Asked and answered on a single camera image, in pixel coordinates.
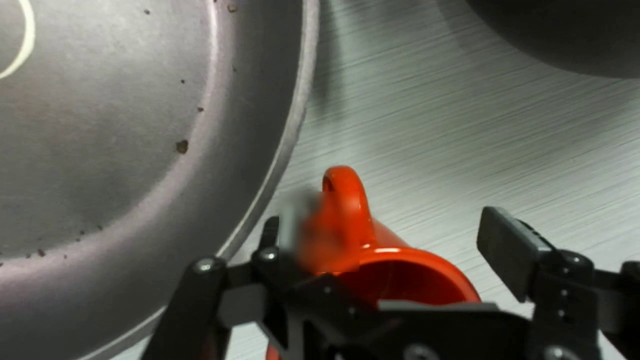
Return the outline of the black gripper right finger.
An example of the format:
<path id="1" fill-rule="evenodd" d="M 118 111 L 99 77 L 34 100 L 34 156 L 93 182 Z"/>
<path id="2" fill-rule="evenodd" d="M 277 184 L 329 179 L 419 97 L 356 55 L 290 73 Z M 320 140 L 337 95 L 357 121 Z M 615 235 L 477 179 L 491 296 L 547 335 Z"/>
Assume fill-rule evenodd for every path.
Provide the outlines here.
<path id="1" fill-rule="evenodd" d="M 544 262 L 557 265 L 562 273 L 594 268 L 586 255 L 555 247 L 527 222 L 500 205 L 481 208 L 475 247 L 518 302 L 531 297 Z"/>

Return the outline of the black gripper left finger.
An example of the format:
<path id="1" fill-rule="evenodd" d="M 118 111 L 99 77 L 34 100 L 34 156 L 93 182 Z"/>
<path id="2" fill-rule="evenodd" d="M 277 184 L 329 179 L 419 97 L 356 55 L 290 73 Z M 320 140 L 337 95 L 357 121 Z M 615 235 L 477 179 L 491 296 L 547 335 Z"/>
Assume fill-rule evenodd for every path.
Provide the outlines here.
<path id="1" fill-rule="evenodd" d="M 304 202 L 291 202 L 263 222 L 252 268 L 258 279 L 297 279 L 304 269 L 295 260 L 299 224 L 308 215 Z"/>

